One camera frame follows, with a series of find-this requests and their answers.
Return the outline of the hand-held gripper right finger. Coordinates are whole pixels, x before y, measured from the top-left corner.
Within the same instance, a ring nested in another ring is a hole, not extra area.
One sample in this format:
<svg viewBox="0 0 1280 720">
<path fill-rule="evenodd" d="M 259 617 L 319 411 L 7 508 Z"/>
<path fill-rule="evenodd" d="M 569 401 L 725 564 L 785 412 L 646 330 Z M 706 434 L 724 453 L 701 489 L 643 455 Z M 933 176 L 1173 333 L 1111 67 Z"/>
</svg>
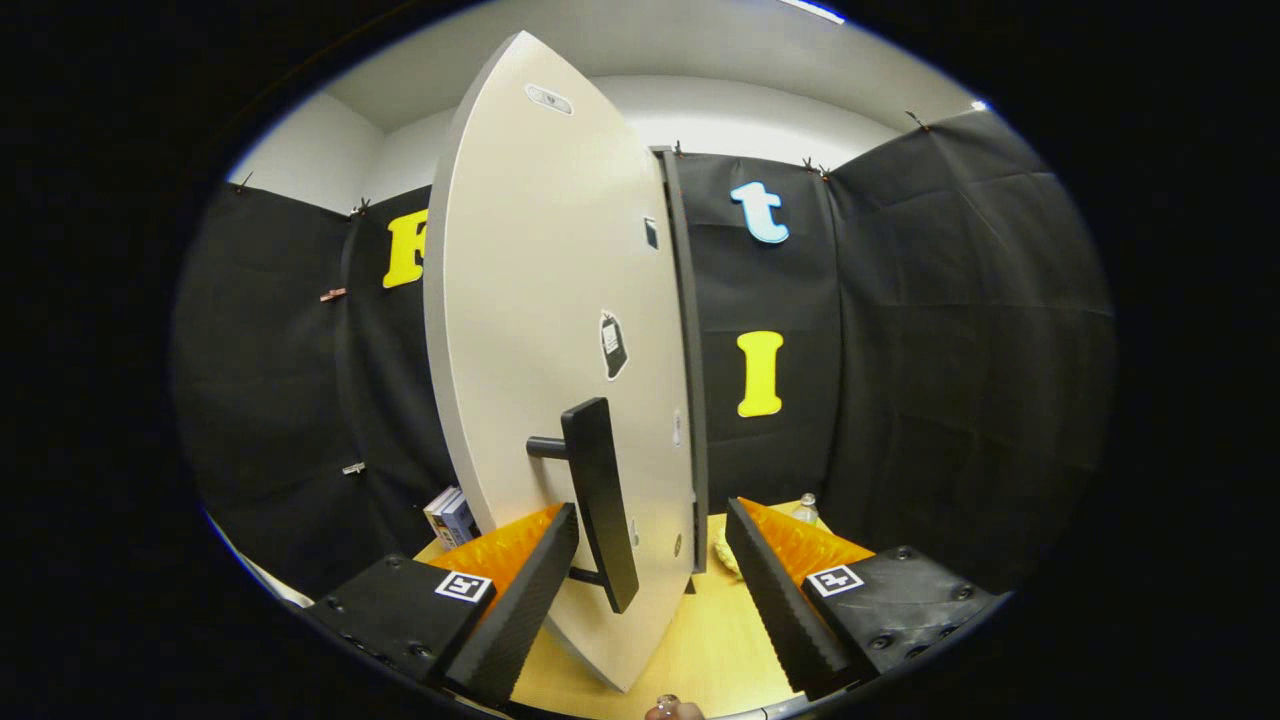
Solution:
<svg viewBox="0 0 1280 720">
<path fill-rule="evenodd" d="M 790 687 L 817 701 L 941 656 L 1006 601 L 909 544 L 869 551 L 748 498 L 724 536 Z"/>
</svg>

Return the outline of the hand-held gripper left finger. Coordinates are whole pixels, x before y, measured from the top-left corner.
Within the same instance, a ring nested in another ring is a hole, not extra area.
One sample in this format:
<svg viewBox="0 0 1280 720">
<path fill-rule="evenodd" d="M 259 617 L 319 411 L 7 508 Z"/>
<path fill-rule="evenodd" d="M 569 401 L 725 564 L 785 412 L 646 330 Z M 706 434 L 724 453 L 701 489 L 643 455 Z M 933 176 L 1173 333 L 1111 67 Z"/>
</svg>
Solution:
<svg viewBox="0 0 1280 720">
<path fill-rule="evenodd" d="M 305 614 L 340 647 L 402 680 L 500 706 L 579 538 L 576 507 L 554 503 L 428 562 L 379 559 Z"/>
</svg>

